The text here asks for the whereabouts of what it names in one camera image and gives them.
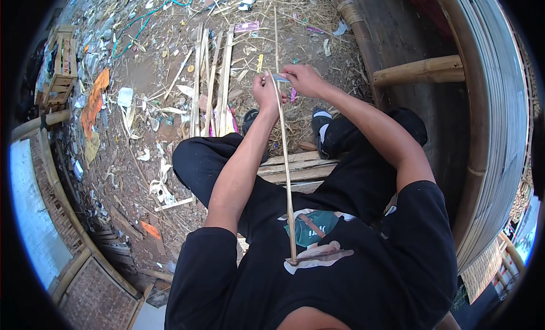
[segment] rock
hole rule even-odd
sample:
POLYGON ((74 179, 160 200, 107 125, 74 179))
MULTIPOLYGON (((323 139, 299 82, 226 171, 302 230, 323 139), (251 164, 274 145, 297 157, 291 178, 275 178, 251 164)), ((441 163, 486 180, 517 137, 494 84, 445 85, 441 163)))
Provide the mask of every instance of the rock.
POLYGON ((104 34, 102 34, 102 37, 105 40, 110 40, 110 39, 112 39, 112 34, 113 34, 112 29, 107 29, 106 31, 104 31, 104 34))

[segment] right hand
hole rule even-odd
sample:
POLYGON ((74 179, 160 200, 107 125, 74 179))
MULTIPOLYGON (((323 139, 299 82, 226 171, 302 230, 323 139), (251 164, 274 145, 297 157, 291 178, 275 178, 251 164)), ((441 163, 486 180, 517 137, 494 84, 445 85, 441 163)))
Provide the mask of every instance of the right hand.
POLYGON ((310 98, 321 98, 322 92, 329 85, 310 64, 285 65, 280 76, 290 81, 298 93, 310 98))

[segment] paper scrap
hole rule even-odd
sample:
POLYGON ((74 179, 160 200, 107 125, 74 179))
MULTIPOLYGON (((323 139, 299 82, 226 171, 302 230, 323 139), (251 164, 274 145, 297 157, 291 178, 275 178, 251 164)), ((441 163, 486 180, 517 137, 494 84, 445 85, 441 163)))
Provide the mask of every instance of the paper scrap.
POLYGON ((144 221, 140 221, 140 224, 142 224, 142 227, 144 227, 144 229, 148 233, 150 233, 151 235, 153 235, 157 239, 161 239, 161 236, 159 235, 159 231, 157 231, 157 228, 155 228, 154 226, 152 226, 150 224, 145 223, 144 221))
POLYGON ((242 33, 259 30, 259 20, 235 25, 234 33, 242 33))

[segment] orange paper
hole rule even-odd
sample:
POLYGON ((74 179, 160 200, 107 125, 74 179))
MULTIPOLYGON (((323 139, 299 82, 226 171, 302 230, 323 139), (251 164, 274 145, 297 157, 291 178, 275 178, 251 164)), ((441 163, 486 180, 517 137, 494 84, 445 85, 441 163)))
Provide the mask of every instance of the orange paper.
POLYGON ((151 235, 153 235, 159 240, 161 239, 161 236, 159 235, 159 231, 157 231, 157 228, 155 228, 155 226, 146 224, 144 221, 140 221, 140 223, 142 224, 142 227, 144 227, 144 229, 148 231, 151 235))
POLYGON ((105 68, 93 84, 93 88, 89 94, 89 102, 81 111, 81 125, 83 126, 87 139, 89 140, 91 140, 92 134, 91 127, 94 125, 97 114, 102 108, 102 91, 108 87, 109 83, 110 70, 105 68))

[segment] blue rope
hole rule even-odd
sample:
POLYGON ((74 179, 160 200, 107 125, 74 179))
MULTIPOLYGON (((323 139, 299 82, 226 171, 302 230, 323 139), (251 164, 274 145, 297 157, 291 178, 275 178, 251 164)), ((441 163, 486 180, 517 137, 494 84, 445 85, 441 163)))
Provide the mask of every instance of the blue rope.
MULTIPOLYGON (((193 2, 193 0, 189 0, 189 3, 187 3, 187 4, 181 4, 181 3, 179 3, 177 0, 167 0, 167 1, 165 1, 164 4, 162 4, 161 6, 159 6, 159 8, 157 8, 156 10, 153 10, 153 11, 151 11, 150 13, 145 14, 145 15, 143 15, 143 16, 141 16, 141 17, 138 17, 137 19, 135 19, 135 20, 133 20, 132 22, 130 22, 127 26, 125 26, 125 27, 123 28, 123 30, 121 30, 121 32, 119 33, 119 37, 116 38, 116 42, 113 44, 113 52, 112 52, 112 54, 113 54, 113 59, 121 57, 121 56, 129 49, 129 47, 131 47, 131 46, 133 45, 133 42, 131 41, 131 42, 127 45, 127 47, 123 50, 123 52, 121 52, 121 54, 115 55, 115 54, 116 54, 116 48, 117 48, 117 42, 119 41, 119 38, 121 38, 121 35, 123 35, 123 32, 125 32, 126 29, 128 29, 129 27, 131 27, 131 25, 133 25, 134 23, 136 23, 138 20, 144 19, 144 18, 150 16, 151 14, 156 13, 156 12, 159 11, 159 10, 162 10, 162 8, 163 8, 165 5, 167 5, 168 3, 170 3, 170 2, 173 2, 174 4, 179 5, 179 6, 181 6, 181 7, 185 7, 185 6, 191 5, 191 3, 193 2)), ((140 31, 138 31, 138 33, 137 33, 136 36, 135 36, 135 39, 138 39, 138 36, 140 36, 140 33, 142 32, 142 30, 146 27, 146 25, 148 24, 148 21, 149 21, 149 18, 146 19, 146 22, 144 23, 144 25, 142 26, 142 28, 140 29, 140 31)))

